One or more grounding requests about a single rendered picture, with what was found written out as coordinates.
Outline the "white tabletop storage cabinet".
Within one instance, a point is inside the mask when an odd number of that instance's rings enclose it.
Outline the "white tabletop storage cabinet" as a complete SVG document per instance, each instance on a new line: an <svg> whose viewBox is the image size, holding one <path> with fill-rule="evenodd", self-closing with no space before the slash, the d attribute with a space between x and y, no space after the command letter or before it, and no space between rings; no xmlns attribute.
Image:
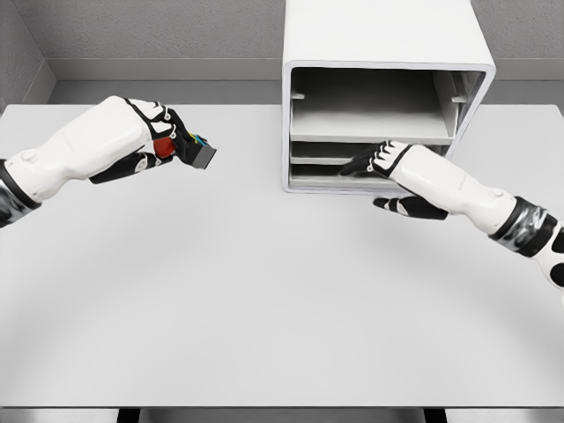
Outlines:
<svg viewBox="0 0 564 423"><path fill-rule="evenodd" d="M409 142L451 157L496 67L471 0L286 0L282 55L282 183L296 193L374 194L289 186L293 105L435 100L452 129L446 145Z"/></svg>

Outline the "thin white cabinet drawer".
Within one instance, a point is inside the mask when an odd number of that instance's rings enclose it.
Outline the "thin white cabinet drawer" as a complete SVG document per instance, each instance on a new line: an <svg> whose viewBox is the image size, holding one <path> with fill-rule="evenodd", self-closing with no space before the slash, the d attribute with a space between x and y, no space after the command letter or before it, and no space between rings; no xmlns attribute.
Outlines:
<svg viewBox="0 0 564 423"><path fill-rule="evenodd" d="M341 175L341 165L292 164L289 186L296 189L369 191L395 190L401 187L379 174L366 171Z"/></svg>
<svg viewBox="0 0 564 423"><path fill-rule="evenodd" d="M386 140L375 143L345 142L307 142L291 141L284 161L287 165L313 164L338 165L345 164L354 156L367 152L379 144L407 144L407 141Z"/></svg>

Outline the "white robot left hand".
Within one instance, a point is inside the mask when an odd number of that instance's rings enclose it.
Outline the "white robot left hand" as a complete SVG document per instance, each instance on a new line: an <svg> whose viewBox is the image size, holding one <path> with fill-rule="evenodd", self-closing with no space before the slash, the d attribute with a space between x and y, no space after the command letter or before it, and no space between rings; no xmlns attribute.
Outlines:
<svg viewBox="0 0 564 423"><path fill-rule="evenodd" d="M153 141L175 138L186 129L180 116L157 101L110 96L73 122L90 124L100 141L100 170L87 178L93 184L122 179L159 167Z"/></svg>

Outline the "large white cabinet drawer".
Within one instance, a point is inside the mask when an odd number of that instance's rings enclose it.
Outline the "large white cabinet drawer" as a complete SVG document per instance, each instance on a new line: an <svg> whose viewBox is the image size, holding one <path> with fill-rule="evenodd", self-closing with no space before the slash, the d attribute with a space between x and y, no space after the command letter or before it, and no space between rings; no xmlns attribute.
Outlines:
<svg viewBox="0 0 564 423"><path fill-rule="evenodd" d="M396 139L446 145L453 135L435 100L361 104L309 98L293 105L290 138L345 143Z"/></svg>

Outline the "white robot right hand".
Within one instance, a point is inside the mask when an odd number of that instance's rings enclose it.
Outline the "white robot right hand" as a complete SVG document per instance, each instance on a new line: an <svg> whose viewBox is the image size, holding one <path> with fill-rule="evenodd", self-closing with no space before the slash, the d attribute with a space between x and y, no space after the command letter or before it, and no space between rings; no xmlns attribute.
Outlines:
<svg viewBox="0 0 564 423"><path fill-rule="evenodd" d="M415 219L445 220L449 216L446 194L451 188L439 175L454 171L444 158L421 145L386 140L354 156L340 170L341 175L375 173L410 191L410 197L378 197L373 205Z"/></svg>

